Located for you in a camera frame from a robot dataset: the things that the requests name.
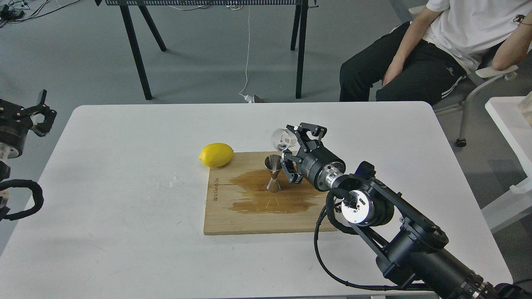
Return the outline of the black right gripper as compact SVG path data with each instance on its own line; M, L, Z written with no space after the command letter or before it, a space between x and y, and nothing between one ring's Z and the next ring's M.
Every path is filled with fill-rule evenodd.
M300 184L304 177L318 191L329 191L336 177L345 173L346 165L323 146L321 138L327 128L309 123L287 125L286 128L296 136L300 146L296 155L291 152L281 155L281 166L289 182Z

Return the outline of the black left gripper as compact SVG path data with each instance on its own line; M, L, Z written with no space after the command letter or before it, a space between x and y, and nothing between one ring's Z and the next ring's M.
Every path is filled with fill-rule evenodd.
M5 100L0 101L0 142L2 159L22 155L28 130L44 137L52 129L57 112L46 104L47 90L38 96L37 104L23 108Z

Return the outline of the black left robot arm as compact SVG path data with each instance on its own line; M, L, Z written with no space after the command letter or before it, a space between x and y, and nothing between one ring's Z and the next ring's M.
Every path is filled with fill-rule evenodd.
M11 168L8 159L20 157L23 154L28 132L32 131L39 137L44 137L52 130L57 112L46 102L47 90L43 89L37 103L31 107L23 107L7 100L0 101L0 191L1 191L1 220L19 220L38 212L44 197L40 185L27 179L10 179ZM15 213L8 206L11 189L28 189L32 193L33 206Z

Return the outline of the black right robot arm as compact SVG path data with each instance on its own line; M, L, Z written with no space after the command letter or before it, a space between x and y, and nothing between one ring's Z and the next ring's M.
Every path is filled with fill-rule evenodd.
M281 167L292 184L303 179L326 192L314 229L314 252L323 270L341 284L368 291L432 291L443 299L530 299L516 284L493 286L445 249L448 237L428 217L376 178L374 165L362 161L353 174L327 149L325 127L301 123L277 129L271 136L281 152ZM318 248L324 219L339 231L361 237L376 254L376 265L388 285L354 284L325 266Z

